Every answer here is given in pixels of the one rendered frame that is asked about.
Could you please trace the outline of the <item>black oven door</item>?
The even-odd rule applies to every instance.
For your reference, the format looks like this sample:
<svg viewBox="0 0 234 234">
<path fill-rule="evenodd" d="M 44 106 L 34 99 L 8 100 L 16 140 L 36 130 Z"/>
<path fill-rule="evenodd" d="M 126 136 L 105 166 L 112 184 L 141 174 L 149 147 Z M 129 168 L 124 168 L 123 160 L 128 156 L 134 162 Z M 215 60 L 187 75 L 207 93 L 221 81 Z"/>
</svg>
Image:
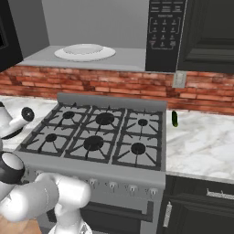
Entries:
<svg viewBox="0 0 234 234">
<path fill-rule="evenodd" d="M 100 197 L 94 197 L 92 201 L 105 205 L 112 205 L 117 207 L 127 207 L 137 210 L 146 211 L 147 202 L 150 200 L 136 198 L 136 197 L 122 197 L 114 194 L 104 194 Z M 156 234 L 157 222 L 159 218 L 160 201 L 152 201 L 154 203 L 153 221 L 137 221 L 134 219 L 117 219 L 117 220 L 91 220 L 80 213 L 83 219 L 90 225 L 93 234 Z"/>
</svg>

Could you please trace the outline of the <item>black base cupboard door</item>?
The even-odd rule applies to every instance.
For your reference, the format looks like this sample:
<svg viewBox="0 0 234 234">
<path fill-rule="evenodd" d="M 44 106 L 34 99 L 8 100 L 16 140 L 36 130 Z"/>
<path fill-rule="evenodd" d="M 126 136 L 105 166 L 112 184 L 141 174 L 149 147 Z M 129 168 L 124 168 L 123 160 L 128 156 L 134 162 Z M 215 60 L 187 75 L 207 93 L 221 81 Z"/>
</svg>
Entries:
<svg viewBox="0 0 234 234">
<path fill-rule="evenodd" d="M 164 228 L 168 201 L 173 208 Z M 156 234 L 234 234 L 234 210 L 163 197 Z"/>
</svg>

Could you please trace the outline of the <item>white round plate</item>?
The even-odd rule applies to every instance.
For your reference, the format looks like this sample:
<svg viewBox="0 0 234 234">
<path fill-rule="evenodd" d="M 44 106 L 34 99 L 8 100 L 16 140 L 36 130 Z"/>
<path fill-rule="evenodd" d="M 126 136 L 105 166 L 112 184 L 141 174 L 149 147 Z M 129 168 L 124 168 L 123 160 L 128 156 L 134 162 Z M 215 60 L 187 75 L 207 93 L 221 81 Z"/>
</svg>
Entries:
<svg viewBox="0 0 234 234">
<path fill-rule="evenodd" d="M 116 54 L 113 48 L 97 44 L 77 44 L 58 49 L 54 52 L 57 58 L 77 62 L 90 62 L 107 59 Z"/>
</svg>

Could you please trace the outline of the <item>grey gas stove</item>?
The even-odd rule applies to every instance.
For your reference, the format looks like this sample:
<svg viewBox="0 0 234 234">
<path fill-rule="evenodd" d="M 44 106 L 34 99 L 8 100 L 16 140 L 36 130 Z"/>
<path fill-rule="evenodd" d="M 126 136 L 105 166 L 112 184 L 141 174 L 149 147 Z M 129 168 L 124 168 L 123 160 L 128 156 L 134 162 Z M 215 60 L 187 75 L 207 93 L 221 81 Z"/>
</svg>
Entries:
<svg viewBox="0 0 234 234">
<path fill-rule="evenodd" d="M 55 108 L 16 148 L 36 171 L 74 176 L 90 184 L 91 200 L 104 194 L 162 201 L 165 189 L 166 104 L 163 101 L 60 93 Z M 118 186 L 111 190 L 110 182 Z M 135 185 L 135 194 L 129 192 Z M 158 194 L 150 196 L 149 189 Z"/>
</svg>

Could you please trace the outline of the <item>grey wall outlet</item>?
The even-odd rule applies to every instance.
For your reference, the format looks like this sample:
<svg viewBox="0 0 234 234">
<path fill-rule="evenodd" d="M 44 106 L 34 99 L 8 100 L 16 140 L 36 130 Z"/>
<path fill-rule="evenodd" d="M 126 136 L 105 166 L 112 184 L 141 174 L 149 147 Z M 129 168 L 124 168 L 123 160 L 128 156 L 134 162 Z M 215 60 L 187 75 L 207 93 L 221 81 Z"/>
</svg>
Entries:
<svg viewBox="0 0 234 234">
<path fill-rule="evenodd" d="M 183 89 L 186 86 L 186 72 L 177 71 L 173 78 L 173 88 Z"/>
</svg>

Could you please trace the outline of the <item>black microwave door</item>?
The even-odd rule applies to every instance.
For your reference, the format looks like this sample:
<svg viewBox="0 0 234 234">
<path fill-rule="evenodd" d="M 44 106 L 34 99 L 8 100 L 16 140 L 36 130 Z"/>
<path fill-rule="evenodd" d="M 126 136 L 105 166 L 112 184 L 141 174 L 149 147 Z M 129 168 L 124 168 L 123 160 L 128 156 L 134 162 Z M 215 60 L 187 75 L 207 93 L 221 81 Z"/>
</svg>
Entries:
<svg viewBox="0 0 234 234">
<path fill-rule="evenodd" d="M 0 72 L 23 60 L 8 0 L 0 0 Z"/>
</svg>

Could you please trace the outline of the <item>black wall cupboard door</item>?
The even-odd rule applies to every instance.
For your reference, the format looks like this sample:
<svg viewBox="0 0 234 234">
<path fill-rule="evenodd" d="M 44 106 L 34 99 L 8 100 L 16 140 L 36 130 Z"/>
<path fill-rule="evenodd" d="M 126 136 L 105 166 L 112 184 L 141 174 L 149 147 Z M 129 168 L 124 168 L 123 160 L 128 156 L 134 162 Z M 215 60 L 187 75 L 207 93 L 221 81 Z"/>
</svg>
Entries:
<svg viewBox="0 0 234 234">
<path fill-rule="evenodd" d="M 178 69 L 234 73 L 234 0 L 187 0 Z"/>
</svg>

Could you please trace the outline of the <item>grey microwave oven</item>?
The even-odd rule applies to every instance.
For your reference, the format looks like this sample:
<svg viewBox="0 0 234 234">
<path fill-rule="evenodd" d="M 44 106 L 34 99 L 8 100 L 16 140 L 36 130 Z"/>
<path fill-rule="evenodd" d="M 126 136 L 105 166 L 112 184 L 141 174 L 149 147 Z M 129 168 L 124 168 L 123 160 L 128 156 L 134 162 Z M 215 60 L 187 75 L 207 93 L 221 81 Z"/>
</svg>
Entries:
<svg viewBox="0 0 234 234">
<path fill-rule="evenodd" d="M 169 72 L 177 70 L 187 0 L 38 0 L 41 22 L 35 47 L 22 63 L 75 69 Z M 113 48 L 112 57 L 90 62 L 57 58 L 77 44 Z"/>
</svg>

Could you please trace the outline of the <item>black drawer front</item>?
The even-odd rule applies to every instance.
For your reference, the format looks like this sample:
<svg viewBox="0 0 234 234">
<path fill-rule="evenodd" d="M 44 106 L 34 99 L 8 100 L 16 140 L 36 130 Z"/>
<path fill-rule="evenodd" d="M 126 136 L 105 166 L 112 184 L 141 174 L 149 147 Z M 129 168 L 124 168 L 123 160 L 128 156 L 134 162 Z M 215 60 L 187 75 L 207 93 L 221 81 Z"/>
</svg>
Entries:
<svg viewBox="0 0 234 234">
<path fill-rule="evenodd" d="M 234 210 L 234 200 L 208 197 L 207 188 L 213 192 L 222 190 L 225 194 L 234 195 L 233 184 L 168 175 L 165 181 L 164 196 L 178 201 L 191 201 Z"/>
</svg>

